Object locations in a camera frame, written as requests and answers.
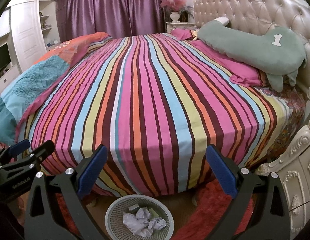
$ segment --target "curtain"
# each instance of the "curtain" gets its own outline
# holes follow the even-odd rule
[[[162,33],[160,0],[57,0],[60,41],[106,32],[113,38]]]

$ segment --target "tufted headboard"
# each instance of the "tufted headboard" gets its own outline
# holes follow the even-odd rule
[[[220,17],[230,19],[230,27],[264,35],[276,25],[297,33],[305,43],[308,63],[300,68],[297,84],[308,93],[310,87],[310,8],[297,0],[194,0],[198,27]]]

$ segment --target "television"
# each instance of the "television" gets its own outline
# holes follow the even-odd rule
[[[3,71],[10,63],[10,56],[8,51],[7,43],[0,47],[0,76],[3,75]]]

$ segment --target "white bone patch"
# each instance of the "white bone patch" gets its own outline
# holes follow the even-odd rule
[[[282,34],[275,34],[274,38],[275,38],[275,41],[272,42],[272,44],[280,47],[281,46],[280,39],[282,38]]]

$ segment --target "blue pad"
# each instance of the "blue pad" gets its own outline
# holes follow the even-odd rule
[[[17,157],[17,155],[23,153],[24,151],[26,151],[29,148],[30,148],[30,142],[27,139],[25,139],[19,143],[16,143],[13,146],[10,146],[9,147],[9,155],[12,158]]]
[[[230,195],[234,199],[238,192],[236,187],[236,177],[234,176],[232,171],[228,168],[223,158],[224,157],[222,157],[222,155],[215,149],[214,146],[212,145],[207,146],[206,148],[207,162],[212,168],[212,171],[214,172],[225,194]]]
[[[78,179],[77,195],[80,199],[91,192],[107,161],[107,155],[107,148],[105,146],[99,146],[96,152],[89,158],[89,163],[86,164],[85,170]]]

